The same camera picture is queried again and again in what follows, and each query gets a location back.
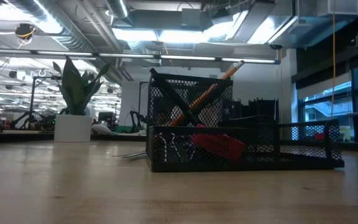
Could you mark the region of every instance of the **wooden table surface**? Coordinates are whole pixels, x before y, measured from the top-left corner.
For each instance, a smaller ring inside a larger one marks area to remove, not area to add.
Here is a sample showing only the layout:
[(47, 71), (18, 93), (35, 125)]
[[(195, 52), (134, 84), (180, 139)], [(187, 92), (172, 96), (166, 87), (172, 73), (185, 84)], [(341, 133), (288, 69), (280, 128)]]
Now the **wooden table surface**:
[(151, 173), (143, 142), (0, 144), (0, 223), (358, 223), (358, 152), (336, 170)]

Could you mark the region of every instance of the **snake plant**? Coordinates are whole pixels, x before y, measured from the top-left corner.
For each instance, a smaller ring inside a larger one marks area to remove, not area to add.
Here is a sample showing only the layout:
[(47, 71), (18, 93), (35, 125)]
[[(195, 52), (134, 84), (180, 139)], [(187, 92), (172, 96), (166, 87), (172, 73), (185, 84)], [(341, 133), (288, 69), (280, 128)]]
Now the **snake plant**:
[(109, 65), (105, 65), (98, 76), (89, 82), (90, 76), (87, 71), (81, 76), (73, 61), (66, 56), (66, 64), (62, 70), (59, 65), (53, 63), (53, 68), (62, 76), (62, 84), (59, 84), (60, 93), (66, 101), (69, 113), (72, 115), (83, 115), (86, 105), (91, 97), (98, 92), (103, 82), (100, 78), (109, 70)]

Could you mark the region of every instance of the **white planter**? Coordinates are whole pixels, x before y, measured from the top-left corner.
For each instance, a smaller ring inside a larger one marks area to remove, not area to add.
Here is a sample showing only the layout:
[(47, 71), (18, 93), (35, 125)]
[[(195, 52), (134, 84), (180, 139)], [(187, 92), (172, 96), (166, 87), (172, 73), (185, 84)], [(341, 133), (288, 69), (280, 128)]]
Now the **white planter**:
[(78, 115), (56, 115), (55, 142), (89, 142), (92, 118)]

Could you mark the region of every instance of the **orange handle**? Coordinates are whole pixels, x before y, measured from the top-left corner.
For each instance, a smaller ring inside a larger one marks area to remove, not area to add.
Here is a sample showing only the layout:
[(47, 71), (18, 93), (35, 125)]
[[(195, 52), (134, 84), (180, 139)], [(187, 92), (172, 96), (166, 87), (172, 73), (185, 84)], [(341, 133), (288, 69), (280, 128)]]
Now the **orange handle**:
[[(242, 65), (244, 64), (244, 61), (240, 61), (240, 64), (238, 66), (235, 66), (234, 68), (230, 69), (229, 71), (227, 71), (222, 77), (221, 79), (226, 79), (229, 77), (232, 77), (236, 71), (238, 71), (238, 69), (240, 69), (242, 67)], [(217, 84), (211, 85), (210, 88), (208, 88), (200, 97), (197, 98), (197, 100), (195, 100), (190, 106), (190, 110), (193, 110), (194, 108), (196, 108), (216, 87)], [(177, 117), (174, 121), (172, 121), (169, 126), (178, 126), (178, 124), (182, 123), (183, 120), (185, 119), (185, 115), (182, 113), (181, 115), (179, 115), (179, 117)]]

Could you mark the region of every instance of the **potted plant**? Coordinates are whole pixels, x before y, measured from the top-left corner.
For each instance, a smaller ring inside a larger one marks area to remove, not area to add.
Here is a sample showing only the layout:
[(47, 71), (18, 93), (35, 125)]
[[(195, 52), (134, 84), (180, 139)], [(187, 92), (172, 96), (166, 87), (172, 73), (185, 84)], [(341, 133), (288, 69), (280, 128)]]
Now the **potted plant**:
[(69, 114), (56, 115), (55, 141), (89, 142), (92, 118), (85, 116), (84, 110), (102, 85), (100, 78), (109, 70), (109, 65), (105, 65), (91, 82), (88, 73), (81, 76), (68, 56), (63, 72), (55, 62), (53, 68), (62, 76), (62, 84), (58, 85), (69, 110)]

